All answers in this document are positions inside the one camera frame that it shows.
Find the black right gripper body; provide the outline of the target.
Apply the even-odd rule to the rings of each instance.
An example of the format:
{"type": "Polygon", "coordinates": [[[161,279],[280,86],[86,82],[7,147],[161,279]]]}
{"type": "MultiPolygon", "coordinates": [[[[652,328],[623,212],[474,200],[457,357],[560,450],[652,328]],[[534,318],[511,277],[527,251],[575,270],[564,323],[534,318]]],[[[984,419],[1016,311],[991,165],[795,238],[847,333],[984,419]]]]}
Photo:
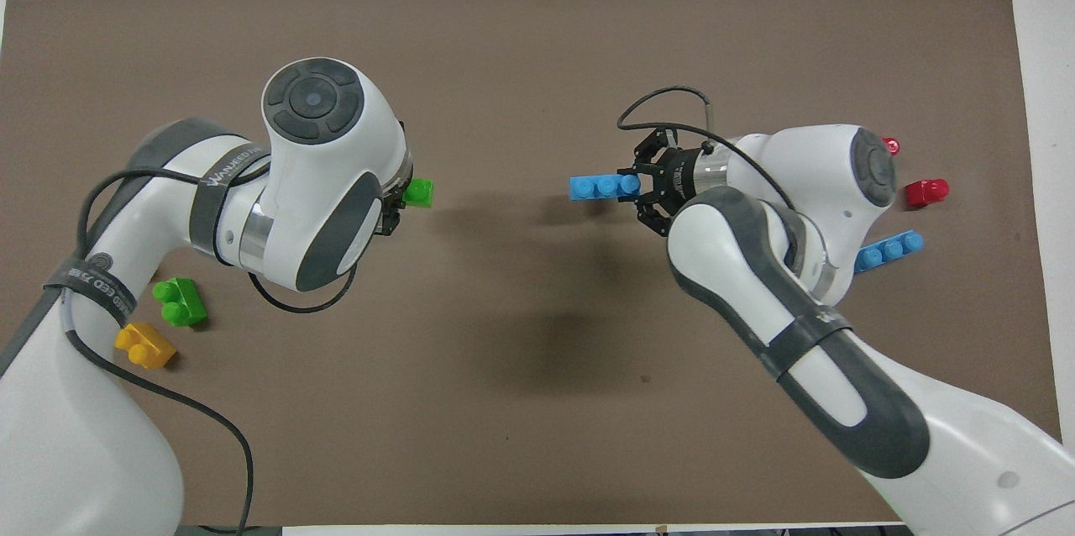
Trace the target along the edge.
{"type": "Polygon", "coordinates": [[[696,160],[701,150],[666,148],[655,160],[658,173],[655,176],[655,192],[658,199],[655,213],[658,222],[669,223],[677,211],[696,195],[696,160]]]}

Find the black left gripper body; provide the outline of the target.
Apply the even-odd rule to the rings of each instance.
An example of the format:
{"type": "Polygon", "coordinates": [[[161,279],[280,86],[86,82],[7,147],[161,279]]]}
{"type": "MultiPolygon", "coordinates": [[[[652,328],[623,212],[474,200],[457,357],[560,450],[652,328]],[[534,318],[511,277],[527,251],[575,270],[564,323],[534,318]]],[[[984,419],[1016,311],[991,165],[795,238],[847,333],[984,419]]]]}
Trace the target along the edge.
{"type": "Polygon", "coordinates": [[[406,192],[413,180],[392,182],[381,194],[379,236],[391,236],[401,221],[401,211],[406,211],[406,192]]]}

